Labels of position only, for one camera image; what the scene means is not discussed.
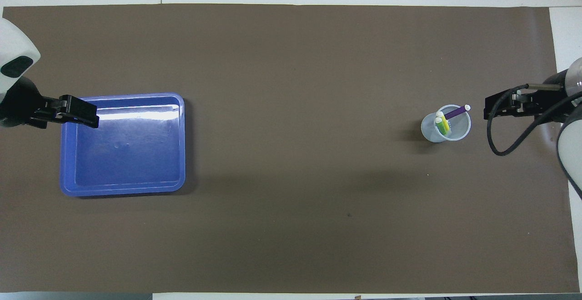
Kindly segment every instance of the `blue tray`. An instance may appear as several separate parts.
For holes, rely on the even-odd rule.
[[[60,188],[68,196],[172,192],[186,180],[184,100],[176,93],[87,97],[99,128],[66,123]]]

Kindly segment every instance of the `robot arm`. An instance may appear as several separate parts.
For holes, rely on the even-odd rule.
[[[72,95],[43,97],[22,76],[40,59],[31,40],[14,24],[0,18],[0,127],[27,124],[46,128],[47,122],[99,126],[96,106]]]
[[[522,89],[538,90],[522,95]],[[582,199],[582,58],[543,84],[525,84],[485,99],[487,141],[496,155],[508,155],[540,124],[563,123],[557,137],[557,157],[562,170]],[[495,116],[534,116],[536,119],[506,150],[499,151],[491,138]]]

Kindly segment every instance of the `translucent cup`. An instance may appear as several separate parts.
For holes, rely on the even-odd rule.
[[[471,117],[468,112],[464,112],[458,116],[449,119],[449,125],[451,126],[451,131],[447,136],[444,136],[438,131],[437,125],[435,124],[435,117],[438,111],[442,111],[443,114],[453,111],[459,108],[457,105],[444,105],[439,110],[433,112],[432,114],[426,115],[420,124],[420,131],[422,135],[430,142],[440,143],[443,141],[458,141],[463,139],[469,131],[471,130]]]

